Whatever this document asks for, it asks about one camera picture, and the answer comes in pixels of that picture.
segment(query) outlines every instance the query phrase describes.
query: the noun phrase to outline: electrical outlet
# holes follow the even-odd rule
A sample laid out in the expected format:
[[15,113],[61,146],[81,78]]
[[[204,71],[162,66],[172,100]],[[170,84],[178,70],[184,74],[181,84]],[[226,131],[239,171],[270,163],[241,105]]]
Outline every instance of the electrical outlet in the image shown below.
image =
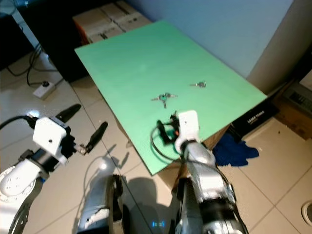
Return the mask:
[[55,90],[55,85],[51,82],[43,82],[42,85],[33,92],[36,97],[45,100]]

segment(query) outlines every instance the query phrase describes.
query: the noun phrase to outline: green table surface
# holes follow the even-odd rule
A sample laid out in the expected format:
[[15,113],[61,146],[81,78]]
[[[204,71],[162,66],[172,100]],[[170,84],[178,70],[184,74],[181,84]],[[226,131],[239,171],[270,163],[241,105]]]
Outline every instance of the green table surface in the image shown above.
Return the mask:
[[[76,49],[98,89],[153,175],[170,161],[151,147],[158,119],[196,110],[205,140],[256,106],[266,96],[240,75],[165,21]],[[206,81],[206,88],[190,84]],[[151,101],[160,94],[178,95]],[[155,143],[178,158],[173,145]]]

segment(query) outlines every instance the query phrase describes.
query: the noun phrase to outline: blue cloth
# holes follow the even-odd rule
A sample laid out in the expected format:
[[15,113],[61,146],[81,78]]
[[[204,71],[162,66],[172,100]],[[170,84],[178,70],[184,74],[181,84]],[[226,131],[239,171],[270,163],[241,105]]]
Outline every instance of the blue cloth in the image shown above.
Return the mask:
[[226,133],[213,149],[216,163],[219,166],[230,164],[234,167],[248,165],[248,158],[259,156],[259,152],[255,148],[248,147],[246,142],[235,142],[231,134]]

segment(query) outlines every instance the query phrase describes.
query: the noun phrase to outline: white wall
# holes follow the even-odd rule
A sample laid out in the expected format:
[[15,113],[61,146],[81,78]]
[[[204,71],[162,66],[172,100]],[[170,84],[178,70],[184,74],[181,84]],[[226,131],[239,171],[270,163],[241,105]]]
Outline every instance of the white wall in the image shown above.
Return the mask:
[[151,20],[165,19],[247,77],[292,0],[127,0]]
[[269,93],[312,43],[312,0],[295,0],[247,80]]

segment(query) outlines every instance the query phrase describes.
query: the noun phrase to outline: bunch of keys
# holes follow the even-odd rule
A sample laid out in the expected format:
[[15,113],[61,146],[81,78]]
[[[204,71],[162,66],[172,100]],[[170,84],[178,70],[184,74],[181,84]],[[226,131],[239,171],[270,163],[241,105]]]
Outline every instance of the bunch of keys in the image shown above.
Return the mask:
[[176,97],[177,97],[177,95],[165,93],[165,94],[159,95],[156,98],[153,98],[152,101],[158,101],[158,100],[162,101],[162,103],[164,103],[164,108],[166,109],[167,108],[167,105],[166,105],[167,98],[176,98]]
[[202,81],[196,84],[190,84],[190,86],[198,86],[199,88],[205,88],[206,87],[206,82]]

